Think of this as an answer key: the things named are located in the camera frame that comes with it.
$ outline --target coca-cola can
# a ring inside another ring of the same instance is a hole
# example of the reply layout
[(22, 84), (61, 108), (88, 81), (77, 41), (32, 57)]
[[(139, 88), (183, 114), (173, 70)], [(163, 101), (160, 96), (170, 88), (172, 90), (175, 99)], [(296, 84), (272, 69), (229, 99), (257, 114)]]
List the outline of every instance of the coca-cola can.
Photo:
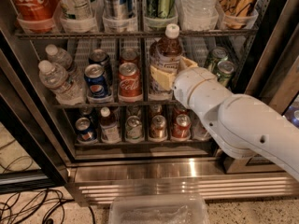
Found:
[(76, 129), (78, 135), (82, 141), (92, 141), (97, 137), (96, 130), (92, 126), (92, 123), (87, 118), (80, 118), (76, 121)]
[(191, 120), (188, 115), (178, 115), (173, 123), (172, 136), (175, 138), (187, 138), (190, 135)]
[[(26, 21), (43, 21), (51, 19), (53, 11), (49, 0), (12, 0), (21, 13), (21, 18)], [(35, 33), (46, 33), (51, 28), (37, 29)]]
[(84, 78), (95, 98), (105, 98), (111, 94), (104, 73), (104, 67), (100, 64), (90, 64), (85, 68)]
[(140, 71), (134, 63), (123, 63), (119, 68), (119, 95), (136, 97), (141, 95)]
[(142, 122), (138, 116), (131, 116), (125, 123), (125, 135), (127, 139), (136, 140), (143, 137)]
[(139, 56), (137, 50), (126, 48), (121, 51), (120, 64), (135, 63), (137, 65), (138, 69), (141, 69), (139, 60), (140, 60), (140, 56)]
[(151, 138), (165, 138), (167, 136), (167, 124), (164, 116), (158, 115), (152, 118), (149, 127), (149, 136)]

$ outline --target drink can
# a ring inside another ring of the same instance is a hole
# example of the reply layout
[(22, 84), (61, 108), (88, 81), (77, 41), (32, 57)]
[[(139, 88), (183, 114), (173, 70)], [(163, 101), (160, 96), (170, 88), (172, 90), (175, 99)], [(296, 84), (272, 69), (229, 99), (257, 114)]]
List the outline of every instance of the drink can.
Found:
[(143, 137), (142, 122), (139, 117), (131, 116), (125, 123), (125, 134), (128, 139), (139, 139)]
[(163, 114), (163, 107), (160, 104), (149, 106), (149, 120), (152, 120), (155, 116)]
[(150, 127), (149, 127), (149, 135), (152, 138), (165, 138), (167, 136), (166, 129), (166, 118), (162, 115), (155, 116), (152, 118)]
[[(49, 0), (12, 0), (21, 18), (25, 21), (43, 21), (51, 19), (53, 11)], [(35, 33), (46, 33), (51, 28), (31, 30)]]
[(119, 68), (119, 94), (136, 97), (141, 94), (140, 72), (134, 63), (123, 63)]
[(113, 73), (109, 55), (102, 49), (94, 49), (88, 58), (89, 64), (97, 63), (104, 67), (106, 74), (106, 82), (112, 85)]
[(138, 69), (141, 70), (139, 60), (140, 60), (140, 56), (136, 49), (127, 48), (121, 51), (120, 64), (135, 63)]
[(86, 20), (93, 17), (90, 0), (60, 0), (61, 8), (66, 19)]
[(96, 131), (89, 119), (80, 118), (76, 121), (75, 126), (82, 141), (92, 141), (96, 139)]
[(218, 82), (224, 87), (228, 87), (235, 74), (235, 64), (229, 61), (219, 62), (214, 70)]
[(172, 136), (187, 138), (190, 135), (191, 120), (188, 115), (178, 115), (173, 123)]
[(97, 63), (85, 68), (84, 78), (95, 98), (105, 98), (111, 94), (104, 73), (104, 67)]
[(82, 117), (89, 119), (92, 122), (94, 128), (97, 128), (99, 118), (94, 108), (82, 107), (79, 109), (79, 113)]
[(177, 116), (179, 115), (188, 115), (189, 110), (185, 108), (184, 105), (182, 104), (175, 104), (173, 109), (172, 109), (172, 120), (173, 122), (176, 121)]
[(208, 71), (213, 73), (217, 63), (220, 61), (226, 61), (227, 59), (228, 59), (227, 49), (223, 47), (216, 47), (208, 53), (206, 57), (205, 68)]
[(132, 14), (132, 0), (104, 0), (104, 8), (108, 18), (126, 20)]
[(140, 119), (142, 118), (142, 111), (139, 105), (128, 105), (126, 110), (126, 117), (137, 116)]

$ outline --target soda can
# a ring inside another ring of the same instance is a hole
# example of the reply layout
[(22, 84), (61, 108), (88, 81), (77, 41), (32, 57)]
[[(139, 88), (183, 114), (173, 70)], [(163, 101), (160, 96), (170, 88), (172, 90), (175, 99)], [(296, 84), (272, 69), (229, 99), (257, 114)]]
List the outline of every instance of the soda can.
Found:
[(87, 118), (92, 122), (94, 128), (97, 128), (99, 123), (99, 118), (94, 108), (82, 107), (78, 111), (82, 117)]
[(150, 123), (149, 135), (151, 138), (165, 138), (167, 136), (166, 128), (166, 118), (162, 115), (155, 116)]
[(86, 20), (93, 17), (90, 0), (60, 0), (61, 8), (66, 19)]
[(82, 141), (92, 141), (97, 137), (97, 133), (87, 118), (80, 118), (76, 121), (76, 130)]
[(173, 122), (176, 121), (177, 116), (179, 115), (188, 115), (189, 109), (185, 108), (182, 104), (175, 104), (172, 109), (172, 120)]
[(227, 59), (228, 59), (227, 49), (223, 47), (216, 47), (208, 53), (206, 57), (205, 68), (208, 71), (213, 73), (217, 63), (220, 61), (227, 61)]
[(219, 62), (214, 70), (214, 74), (222, 86), (228, 87), (235, 74), (235, 64), (229, 61)]
[(132, 0), (104, 0), (106, 16), (111, 19), (129, 19), (132, 7)]
[(89, 64), (97, 63), (104, 67), (106, 74), (106, 82), (112, 85), (113, 73), (109, 55), (102, 49), (94, 49), (88, 58)]
[(140, 71), (134, 63), (123, 63), (119, 68), (119, 94), (124, 97), (141, 95)]
[(187, 138), (190, 136), (191, 120), (188, 115), (178, 115), (173, 123), (172, 136), (176, 138)]
[(127, 139), (136, 140), (143, 137), (142, 122), (139, 117), (131, 116), (125, 123), (125, 135)]
[(111, 94), (104, 73), (104, 67), (97, 63), (85, 68), (84, 79), (94, 98), (105, 98)]
[(122, 63), (135, 63), (140, 70), (140, 56), (137, 52), (136, 49), (123, 49), (121, 51), (121, 56), (120, 56), (120, 64)]

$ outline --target can lid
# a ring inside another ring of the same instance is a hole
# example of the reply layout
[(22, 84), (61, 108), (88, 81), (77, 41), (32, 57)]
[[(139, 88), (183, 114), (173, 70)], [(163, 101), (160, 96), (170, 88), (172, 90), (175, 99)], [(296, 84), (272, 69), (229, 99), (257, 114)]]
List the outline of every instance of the can lid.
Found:
[(110, 109), (108, 107), (101, 108), (101, 116), (108, 117), (110, 115)]
[(43, 60), (38, 64), (41, 73), (47, 74), (54, 69), (55, 65), (47, 60)]
[(179, 27), (174, 23), (168, 24), (166, 26), (165, 34), (171, 39), (177, 38), (179, 35)]
[(54, 56), (58, 53), (58, 48), (53, 44), (49, 44), (46, 46), (46, 53), (50, 56)]
[(235, 65), (229, 61), (218, 62), (217, 67), (224, 74), (232, 74), (235, 71)]

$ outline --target plastic container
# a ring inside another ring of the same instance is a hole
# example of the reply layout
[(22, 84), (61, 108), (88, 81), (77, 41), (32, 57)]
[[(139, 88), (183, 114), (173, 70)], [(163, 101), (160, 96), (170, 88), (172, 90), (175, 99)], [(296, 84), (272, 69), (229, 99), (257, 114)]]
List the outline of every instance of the plastic container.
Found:
[(256, 9), (253, 10), (251, 16), (248, 17), (234, 17), (228, 16), (224, 13), (220, 4), (216, 5), (216, 9), (219, 13), (219, 19), (217, 21), (217, 26), (219, 29), (251, 29), (259, 17), (259, 13)]
[(110, 206), (108, 224), (209, 224), (199, 194), (117, 197)]
[(62, 31), (62, 25), (59, 20), (61, 14), (62, 10), (60, 6), (57, 6), (51, 19), (43, 21), (26, 21), (23, 20), (22, 15), (19, 14), (17, 21), (26, 34), (36, 33), (36, 30), (49, 30), (47, 33), (54, 34)]

